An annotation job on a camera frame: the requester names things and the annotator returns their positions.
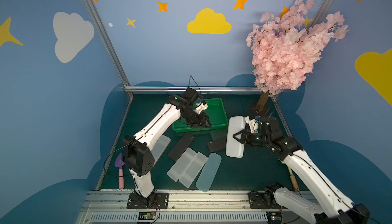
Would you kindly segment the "green plastic storage tray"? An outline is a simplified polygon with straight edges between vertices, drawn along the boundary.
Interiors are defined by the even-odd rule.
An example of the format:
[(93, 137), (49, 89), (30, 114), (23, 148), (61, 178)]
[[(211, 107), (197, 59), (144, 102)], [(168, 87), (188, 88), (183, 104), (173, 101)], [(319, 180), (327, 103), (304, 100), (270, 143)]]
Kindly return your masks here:
[(180, 121), (176, 121), (172, 125), (172, 129), (174, 132), (181, 134), (181, 133), (193, 133), (193, 132), (204, 132), (204, 131), (211, 131), (222, 129), (227, 127), (229, 124), (226, 111), (224, 108), (224, 104), (221, 98), (209, 98), (205, 99), (208, 108), (204, 110), (204, 112), (209, 116), (211, 122), (211, 128), (191, 128), (190, 126), (186, 125), (186, 120), (181, 118)]

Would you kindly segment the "dark green pencil case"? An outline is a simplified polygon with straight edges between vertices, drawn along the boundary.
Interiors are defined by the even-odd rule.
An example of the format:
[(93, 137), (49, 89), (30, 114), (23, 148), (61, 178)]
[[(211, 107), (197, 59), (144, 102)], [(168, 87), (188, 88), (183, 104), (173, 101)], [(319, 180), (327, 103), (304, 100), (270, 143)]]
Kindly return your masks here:
[(218, 140), (220, 138), (226, 138), (228, 133), (228, 128), (221, 128), (217, 130), (211, 130), (210, 135), (212, 140)]

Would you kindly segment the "black pencil case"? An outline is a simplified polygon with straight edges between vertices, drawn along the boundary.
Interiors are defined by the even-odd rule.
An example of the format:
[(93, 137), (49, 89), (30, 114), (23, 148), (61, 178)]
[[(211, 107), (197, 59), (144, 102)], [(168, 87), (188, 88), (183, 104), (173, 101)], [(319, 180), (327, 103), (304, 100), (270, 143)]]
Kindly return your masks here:
[(194, 141), (195, 136), (191, 133), (185, 133), (172, 150), (168, 153), (168, 157), (173, 161), (177, 162), (183, 153), (189, 148)]

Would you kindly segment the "dark grey pencil case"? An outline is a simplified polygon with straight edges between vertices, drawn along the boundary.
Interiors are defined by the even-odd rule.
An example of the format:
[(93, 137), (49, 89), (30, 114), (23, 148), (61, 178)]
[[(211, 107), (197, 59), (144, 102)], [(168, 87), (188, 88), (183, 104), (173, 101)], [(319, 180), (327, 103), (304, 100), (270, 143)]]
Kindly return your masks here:
[(227, 137), (209, 141), (207, 147), (210, 153), (215, 153), (226, 149)]

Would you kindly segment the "white opaque pencil case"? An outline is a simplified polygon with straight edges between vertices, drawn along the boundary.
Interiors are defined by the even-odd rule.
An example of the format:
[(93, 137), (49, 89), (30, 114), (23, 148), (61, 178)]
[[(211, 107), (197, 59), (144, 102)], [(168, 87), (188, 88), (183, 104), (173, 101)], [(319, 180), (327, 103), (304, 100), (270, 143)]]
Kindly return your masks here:
[(245, 118), (235, 116), (229, 119), (228, 134), (226, 142), (226, 155), (232, 158), (242, 158), (244, 155), (244, 145), (239, 142), (241, 131), (245, 129)]

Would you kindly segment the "light teal frosted pencil case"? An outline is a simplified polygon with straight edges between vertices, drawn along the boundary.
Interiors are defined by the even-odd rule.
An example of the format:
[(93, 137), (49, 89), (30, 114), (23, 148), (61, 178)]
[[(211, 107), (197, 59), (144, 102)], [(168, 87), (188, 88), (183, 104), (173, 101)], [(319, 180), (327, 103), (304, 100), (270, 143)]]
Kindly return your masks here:
[(196, 182), (197, 189), (202, 192), (208, 192), (210, 190), (221, 164), (221, 160), (221, 156), (216, 153), (211, 153), (209, 155)]

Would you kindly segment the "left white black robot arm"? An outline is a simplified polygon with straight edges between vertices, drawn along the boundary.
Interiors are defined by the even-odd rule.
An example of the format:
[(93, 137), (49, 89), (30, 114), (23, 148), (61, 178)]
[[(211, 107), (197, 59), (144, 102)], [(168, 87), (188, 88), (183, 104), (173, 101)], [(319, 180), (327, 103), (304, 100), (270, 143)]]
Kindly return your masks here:
[(130, 168), (139, 197), (152, 200), (155, 192), (151, 169), (155, 164), (152, 150), (158, 139), (177, 120), (185, 119), (191, 128), (211, 128), (208, 105), (202, 96), (190, 87), (181, 95), (171, 95), (159, 113), (139, 132), (123, 139), (122, 159)]

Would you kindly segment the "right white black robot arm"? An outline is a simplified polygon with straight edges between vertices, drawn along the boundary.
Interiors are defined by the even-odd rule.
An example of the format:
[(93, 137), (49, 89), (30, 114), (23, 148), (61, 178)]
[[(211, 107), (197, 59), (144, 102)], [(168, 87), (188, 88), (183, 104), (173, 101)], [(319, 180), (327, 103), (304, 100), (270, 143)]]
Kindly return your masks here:
[(265, 206), (285, 207), (310, 224), (366, 224), (370, 212), (363, 204), (355, 204), (343, 194), (313, 163), (302, 145), (284, 136), (274, 117), (246, 122), (242, 116), (230, 118), (226, 155), (241, 158), (244, 146), (265, 147), (291, 168), (317, 200), (312, 203), (279, 183), (260, 194)]

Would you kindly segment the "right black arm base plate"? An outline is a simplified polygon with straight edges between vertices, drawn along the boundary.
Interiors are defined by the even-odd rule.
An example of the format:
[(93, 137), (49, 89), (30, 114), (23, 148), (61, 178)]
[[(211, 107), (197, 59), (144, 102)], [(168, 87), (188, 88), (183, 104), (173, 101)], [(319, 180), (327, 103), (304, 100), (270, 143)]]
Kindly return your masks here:
[(285, 206), (277, 204), (274, 195), (269, 192), (250, 191), (248, 201), (251, 209), (286, 209)]

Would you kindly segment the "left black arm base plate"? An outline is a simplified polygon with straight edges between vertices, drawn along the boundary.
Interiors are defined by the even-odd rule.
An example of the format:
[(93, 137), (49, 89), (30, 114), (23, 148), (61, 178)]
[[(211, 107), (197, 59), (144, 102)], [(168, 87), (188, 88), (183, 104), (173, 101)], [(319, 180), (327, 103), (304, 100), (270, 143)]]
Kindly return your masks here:
[(153, 192), (149, 197), (143, 197), (136, 192), (129, 195), (127, 209), (167, 209), (169, 193)]

